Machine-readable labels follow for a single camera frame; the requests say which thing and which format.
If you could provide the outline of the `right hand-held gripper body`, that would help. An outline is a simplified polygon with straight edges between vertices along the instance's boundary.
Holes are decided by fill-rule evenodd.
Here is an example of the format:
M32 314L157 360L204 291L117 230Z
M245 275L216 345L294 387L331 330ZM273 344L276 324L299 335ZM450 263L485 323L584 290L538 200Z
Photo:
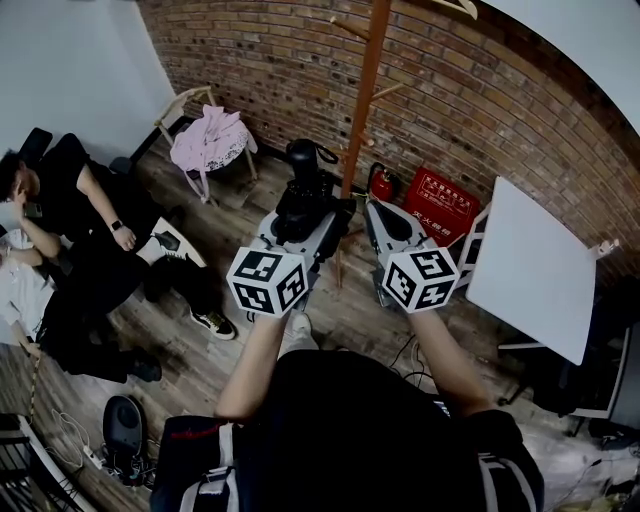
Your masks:
M378 258L373 275L375 291L382 307L398 307L417 313L442 307L449 301L460 272L449 250L432 238L417 245L391 243L380 247L371 242Z

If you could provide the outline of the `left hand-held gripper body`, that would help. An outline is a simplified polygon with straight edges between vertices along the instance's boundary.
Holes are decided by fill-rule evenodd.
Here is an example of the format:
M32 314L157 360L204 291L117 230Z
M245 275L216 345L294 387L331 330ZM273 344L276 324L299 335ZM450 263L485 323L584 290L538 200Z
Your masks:
M237 306L276 318L292 309L302 311L318 274L312 271L320 238L302 243L276 243L261 233L250 245L238 249L226 280Z

